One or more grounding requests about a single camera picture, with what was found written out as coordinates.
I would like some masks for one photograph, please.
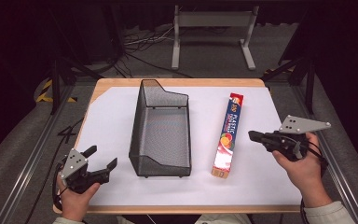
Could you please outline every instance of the human hand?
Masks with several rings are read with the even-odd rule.
[[[310,142],[319,146],[316,135],[306,133],[306,136]],[[319,149],[313,144],[310,144],[309,147],[320,154]],[[303,160],[289,161],[278,150],[272,151],[272,155],[277,163],[286,170],[290,181],[300,190],[306,207],[319,207],[332,202],[324,189],[321,162],[318,157],[307,152],[307,156]]]
[[[60,176],[57,176],[57,185],[60,189],[62,201],[62,217],[81,222],[89,208],[89,201],[101,186],[99,183],[91,185],[84,193],[78,194],[62,183]]]

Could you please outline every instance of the metal frame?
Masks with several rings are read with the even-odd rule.
[[[246,26],[246,37],[240,39],[243,55],[249,70],[255,70],[255,62],[249,50],[249,42],[255,27],[258,7],[253,11],[236,11],[236,12],[189,12],[180,11],[179,6],[175,6],[174,16],[174,40],[172,53],[172,69],[179,69],[180,54],[180,27],[197,27],[197,26]]]

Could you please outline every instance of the person's left hand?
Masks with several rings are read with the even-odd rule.
[[[60,189],[62,201],[62,217],[81,222],[89,208],[89,201],[100,187],[99,183],[91,185],[84,193],[78,194],[62,183],[60,176],[57,176],[57,185]]]

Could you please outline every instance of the silver metal bracket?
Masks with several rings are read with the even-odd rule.
[[[329,122],[320,122],[312,119],[303,119],[288,115],[283,121],[280,133],[307,133],[331,128]]]
[[[86,157],[84,157],[80,152],[71,149],[69,152],[68,158],[66,159],[66,163],[61,172],[61,179],[64,180],[78,169],[82,168],[89,162]]]

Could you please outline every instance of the box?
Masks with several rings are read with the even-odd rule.
[[[234,153],[235,138],[237,135],[243,95],[231,93],[227,106],[222,132],[217,145],[216,157],[214,159],[212,175],[227,178],[231,160]]]

